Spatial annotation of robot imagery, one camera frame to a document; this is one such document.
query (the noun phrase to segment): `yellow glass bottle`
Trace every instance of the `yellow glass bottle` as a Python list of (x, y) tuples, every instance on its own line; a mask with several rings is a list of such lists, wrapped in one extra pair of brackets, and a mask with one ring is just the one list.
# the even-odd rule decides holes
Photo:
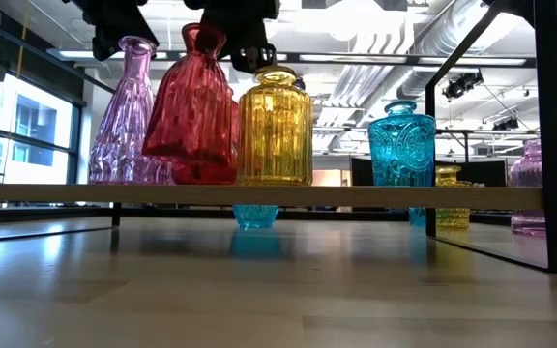
[(240, 98), (239, 185), (308, 186), (313, 180), (312, 101), (296, 74), (270, 66)]
[[(458, 181), (456, 173), (461, 170), (455, 165), (435, 167), (435, 186), (437, 187), (471, 187), (472, 183)], [(470, 210), (466, 208), (436, 209), (436, 225), (442, 228), (468, 228), (470, 225)]]

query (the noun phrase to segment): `glass vase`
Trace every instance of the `glass vase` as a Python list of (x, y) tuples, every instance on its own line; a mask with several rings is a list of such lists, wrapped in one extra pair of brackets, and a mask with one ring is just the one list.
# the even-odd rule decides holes
[[(432, 186), (435, 121), (415, 109), (413, 101), (391, 102), (384, 108), (388, 117), (368, 127), (375, 185)], [(410, 224), (425, 226), (425, 208), (410, 208)]]
[(154, 44), (138, 37), (119, 42), (124, 76), (117, 85), (90, 153), (92, 184), (170, 184), (171, 164), (141, 154), (154, 98), (149, 68)]
[[(456, 165), (441, 165), (435, 167), (435, 186), (469, 188), (470, 182), (458, 181), (456, 173), (461, 167)], [(470, 209), (466, 208), (444, 208), (436, 209), (436, 225), (441, 228), (465, 229), (470, 226)]]
[[(509, 171), (509, 186), (516, 188), (542, 187), (541, 140), (528, 140), (523, 156)], [(516, 210), (511, 217), (511, 230), (515, 234), (545, 236), (544, 211)]]
[(242, 228), (267, 228), (277, 218), (279, 206), (267, 205), (235, 205), (233, 214)]
[(176, 184), (233, 184), (233, 92), (217, 62), (225, 36), (199, 23), (182, 35), (187, 54), (162, 79), (143, 153), (172, 160)]
[(312, 183), (312, 101), (293, 86), (296, 74), (282, 66), (256, 72), (259, 85), (240, 98), (238, 184)]

